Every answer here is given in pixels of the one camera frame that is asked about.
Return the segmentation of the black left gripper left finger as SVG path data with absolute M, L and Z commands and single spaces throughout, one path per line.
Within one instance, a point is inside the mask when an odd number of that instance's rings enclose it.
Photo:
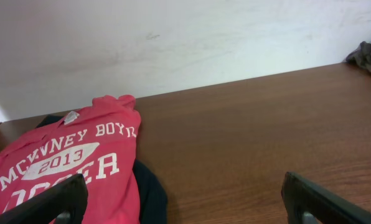
M 0 224 L 81 224 L 88 190 L 83 175 L 76 174 L 0 215 Z

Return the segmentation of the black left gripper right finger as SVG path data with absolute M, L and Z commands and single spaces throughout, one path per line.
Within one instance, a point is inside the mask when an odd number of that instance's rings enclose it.
M 288 223 L 371 223 L 371 213 L 295 172 L 287 172 L 281 188 Z

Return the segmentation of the red printed t-shirt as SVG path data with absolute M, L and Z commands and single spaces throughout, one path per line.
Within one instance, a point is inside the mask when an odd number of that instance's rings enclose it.
M 81 174 L 88 190 L 84 223 L 137 223 L 133 174 L 141 117 L 135 98 L 95 98 L 58 122 L 23 134 L 0 152 L 0 214 Z

